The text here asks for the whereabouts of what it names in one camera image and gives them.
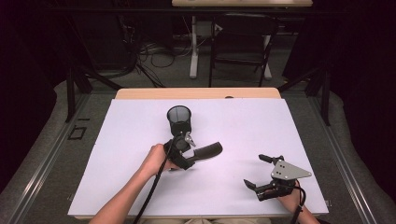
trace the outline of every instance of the white tabletop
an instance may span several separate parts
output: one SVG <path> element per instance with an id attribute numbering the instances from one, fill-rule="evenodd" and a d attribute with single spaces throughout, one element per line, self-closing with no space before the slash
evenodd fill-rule
<path id="1" fill-rule="evenodd" d="M 311 7 L 312 0 L 172 0 L 174 7 Z"/>
<path id="2" fill-rule="evenodd" d="M 313 175 L 300 180 L 306 205 L 326 214 L 315 172 L 283 99 L 113 100 L 68 215 L 89 218 L 121 189 L 156 143 L 172 138 L 166 112 L 174 105 L 191 110 L 191 136 L 199 147 L 220 142 L 223 151 L 189 170 L 164 172 L 144 217 L 245 217 L 290 215 L 277 199 L 259 202 L 244 184 L 269 184 L 274 165 L 259 154 L 283 155 Z M 184 154 L 189 157 L 192 149 Z M 129 212 L 135 216 L 153 178 Z"/>

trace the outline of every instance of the chair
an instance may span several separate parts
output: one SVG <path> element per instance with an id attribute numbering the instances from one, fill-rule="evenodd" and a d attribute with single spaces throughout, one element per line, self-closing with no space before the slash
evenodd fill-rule
<path id="1" fill-rule="evenodd" d="M 226 13 L 214 18 L 209 87 L 212 86 L 212 79 L 228 79 L 213 77 L 215 63 L 254 65 L 254 73 L 260 67 L 260 80 L 253 81 L 260 87 L 277 29 L 276 19 L 261 14 Z"/>

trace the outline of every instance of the forearm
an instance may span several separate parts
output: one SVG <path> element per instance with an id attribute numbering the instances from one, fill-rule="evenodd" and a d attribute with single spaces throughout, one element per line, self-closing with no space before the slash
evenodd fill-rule
<path id="1" fill-rule="evenodd" d="M 127 184 L 96 214 L 90 223 L 123 223 L 150 175 L 136 171 Z"/>
<path id="2" fill-rule="evenodd" d="M 300 213 L 297 220 L 300 224 L 319 224 L 318 220 L 312 213 L 304 206 L 303 212 Z"/>

